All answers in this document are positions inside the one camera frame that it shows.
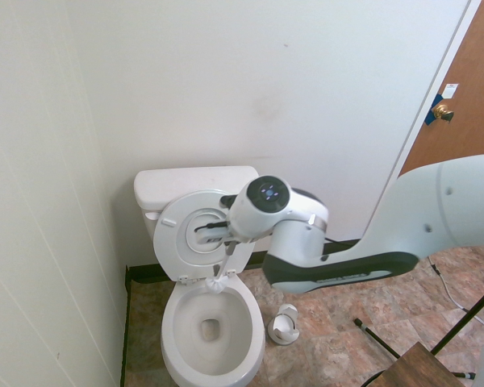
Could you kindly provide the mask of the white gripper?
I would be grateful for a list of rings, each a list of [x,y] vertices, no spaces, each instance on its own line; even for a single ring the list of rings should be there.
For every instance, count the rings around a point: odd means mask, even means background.
[[[205,245],[209,243],[223,243],[232,238],[232,234],[227,227],[211,227],[206,226],[194,229],[195,239],[197,244]],[[236,241],[229,241],[225,243],[225,255],[232,256],[237,246]]]

